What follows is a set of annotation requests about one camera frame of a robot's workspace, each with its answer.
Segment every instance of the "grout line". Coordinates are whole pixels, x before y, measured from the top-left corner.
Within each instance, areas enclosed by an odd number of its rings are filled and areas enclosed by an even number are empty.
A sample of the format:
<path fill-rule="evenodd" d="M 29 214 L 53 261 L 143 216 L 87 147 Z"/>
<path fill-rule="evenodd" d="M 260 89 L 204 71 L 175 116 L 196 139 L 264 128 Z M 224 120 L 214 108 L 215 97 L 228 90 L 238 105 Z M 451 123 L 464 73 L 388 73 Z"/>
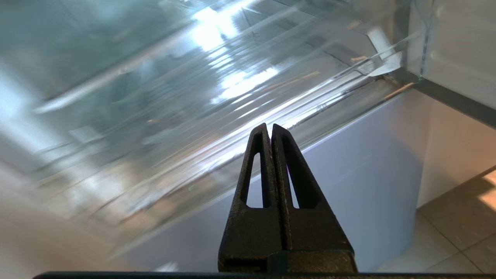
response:
<path fill-rule="evenodd" d="M 444 260 L 442 260 L 442 261 L 440 261 L 440 262 L 438 262 L 438 263 L 436 263 L 436 264 L 434 264 L 433 266 L 435 266 L 435 265 L 437 265 L 437 264 L 440 264 L 440 263 L 442 263 L 442 262 L 446 261 L 447 259 L 449 259 L 449 258 L 453 257 L 454 255 L 456 255 L 456 254 L 458 254 L 458 253 L 462 253 L 462 255 L 463 255 L 465 258 L 467 258 L 467 260 L 468 260 L 469 262 L 471 262 L 471 263 L 472 263 L 472 265 L 474 265 L 474 267 L 476 267 L 476 268 L 477 268 L 480 272 L 484 273 L 484 272 L 483 272 L 483 271 L 482 271 L 482 270 L 481 270 L 481 269 L 480 269 L 480 268 L 479 268 L 479 267 L 478 267 L 478 266 L 477 266 L 474 262 L 472 262 L 472 260 L 470 260 L 470 258 L 469 258 L 469 257 L 467 257 L 467 255 L 465 255 L 465 253 L 463 253 L 463 251 L 462 251 L 462 250 L 460 250 L 460 249 L 459 249 L 459 248 L 458 248 L 458 247 L 457 247 L 457 246 L 456 246 L 453 242 L 451 242 L 451 240 L 449 240 L 449 239 L 448 239 L 448 238 L 447 238 L 447 237 L 446 237 L 446 236 L 445 236 L 445 235 L 444 235 L 444 234 L 443 234 L 443 233 L 442 233 L 442 232 L 441 232 L 441 231 L 440 231 L 440 230 L 439 230 L 439 229 L 438 229 L 438 228 L 437 228 L 437 227 L 436 227 L 436 226 L 435 226 L 435 225 L 434 225 L 434 224 L 433 224 L 433 223 L 432 223 L 432 222 L 431 222 L 431 221 L 430 221 L 430 220 L 429 220 L 429 219 L 428 219 L 428 218 L 427 218 L 427 217 L 426 217 L 423 213 L 421 213 L 421 212 L 420 212 L 420 210 L 417 210 L 417 214 L 420 214 L 420 215 L 421 215 L 421 216 L 422 216 L 422 217 L 423 217 L 423 218 L 424 218 L 424 219 L 425 219 L 425 220 L 426 220 L 426 221 L 427 221 L 427 222 L 428 222 L 428 223 L 429 223 L 429 224 L 430 224 L 430 225 L 431 225 L 431 226 L 432 226 L 432 227 L 433 227 L 436 231 L 438 231 L 438 232 L 439 232 L 439 234 L 440 234 L 442 237 L 444 237 L 444 238 L 445 238 L 445 239 L 446 239 L 449 243 L 451 243 L 451 245 L 453 245 L 453 247 L 455 247 L 455 249 L 456 249 L 456 250 L 458 250 L 458 252 L 457 252 L 457 253 L 455 253 L 455 254 L 453 254 L 453 255 L 449 256 L 448 258 L 446 258 L 446 259 L 444 259 Z M 494 234 L 492 234 L 492 235 L 490 235 L 490 236 L 488 236 L 488 237 L 484 238 L 483 240 L 485 240 L 485 239 L 487 239 L 487 238 L 489 238 L 489 237 L 491 237 L 491 236 L 493 236 L 493 235 L 495 235 L 495 234 L 496 234 L 496 233 L 494 233 Z M 469 247 L 465 248 L 465 250 L 467 250 L 468 248 L 470 248 L 470 247 L 472 247 L 472 246 L 476 245 L 477 243 L 479 243 L 479 242 L 481 242 L 481 241 L 478 241 L 478 242 L 476 242 L 476 243 L 474 243 L 474 244 L 470 245 Z"/>

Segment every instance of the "black clamp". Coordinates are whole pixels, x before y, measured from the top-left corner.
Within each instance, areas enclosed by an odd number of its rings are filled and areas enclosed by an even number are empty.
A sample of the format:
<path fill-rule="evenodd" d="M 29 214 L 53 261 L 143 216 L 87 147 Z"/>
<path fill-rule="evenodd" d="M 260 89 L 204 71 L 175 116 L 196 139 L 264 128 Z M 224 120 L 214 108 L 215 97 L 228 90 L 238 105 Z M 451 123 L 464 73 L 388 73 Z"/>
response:
<path fill-rule="evenodd" d="M 247 206 L 260 153 L 263 208 Z M 293 206 L 290 178 L 299 209 Z M 221 272 L 355 273 L 354 252 L 291 133 L 262 124 L 250 134 L 219 249 Z"/>

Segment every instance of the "floor tile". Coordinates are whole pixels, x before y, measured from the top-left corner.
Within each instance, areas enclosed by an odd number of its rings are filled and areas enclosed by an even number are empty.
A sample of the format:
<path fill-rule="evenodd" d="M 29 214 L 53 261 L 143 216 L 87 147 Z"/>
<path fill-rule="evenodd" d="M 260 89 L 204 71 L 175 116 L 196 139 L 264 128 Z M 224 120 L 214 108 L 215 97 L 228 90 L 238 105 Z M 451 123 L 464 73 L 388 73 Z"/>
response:
<path fill-rule="evenodd" d="M 463 251 L 482 272 L 496 273 L 496 234 Z"/>
<path fill-rule="evenodd" d="M 495 186 L 476 177 L 420 208 L 420 212 L 458 249 L 496 233 Z"/>
<path fill-rule="evenodd" d="M 417 213 L 412 245 L 376 272 L 421 272 L 456 254 L 458 250 Z"/>
<path fill-rule="evenodd" d="M 482 273 L 461 252 L 455 254 L 437 265 L 428 268 L 425 273 Z"/>

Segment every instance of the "tile floor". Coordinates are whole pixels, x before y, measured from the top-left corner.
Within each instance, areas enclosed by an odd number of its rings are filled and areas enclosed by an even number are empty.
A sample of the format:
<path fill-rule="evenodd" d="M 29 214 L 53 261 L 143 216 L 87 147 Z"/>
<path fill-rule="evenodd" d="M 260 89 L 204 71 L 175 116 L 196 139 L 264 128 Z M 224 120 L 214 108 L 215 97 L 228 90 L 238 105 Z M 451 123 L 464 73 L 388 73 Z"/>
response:
<path fill-rule="evenodd" d="M 412 245 L 376 272 L 496 273 L 496 171 L 417 210 Z"/>

